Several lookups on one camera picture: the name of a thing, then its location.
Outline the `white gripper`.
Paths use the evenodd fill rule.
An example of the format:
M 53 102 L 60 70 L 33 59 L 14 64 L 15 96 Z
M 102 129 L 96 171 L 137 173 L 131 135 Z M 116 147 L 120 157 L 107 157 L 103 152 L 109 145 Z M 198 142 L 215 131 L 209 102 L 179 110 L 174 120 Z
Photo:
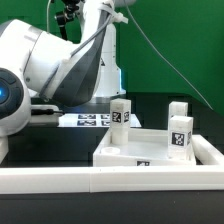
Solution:
M 64 115 L 56 105 L 32 105 L 30 126 L 55 126 L 59 125 L 59 118 Z

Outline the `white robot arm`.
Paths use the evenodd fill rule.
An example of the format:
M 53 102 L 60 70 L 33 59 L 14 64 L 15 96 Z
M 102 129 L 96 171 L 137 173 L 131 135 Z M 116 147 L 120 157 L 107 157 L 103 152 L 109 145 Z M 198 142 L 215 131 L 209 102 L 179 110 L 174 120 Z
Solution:
M 116 68 L 112 24 L 128 21 L 115 10 L 120 5 L 120 0 L 75 0 L 78 44 L 18 19 L 0 24 L 0 137 L 30 121 L 31 90 L 71 107 L 92 99 Z

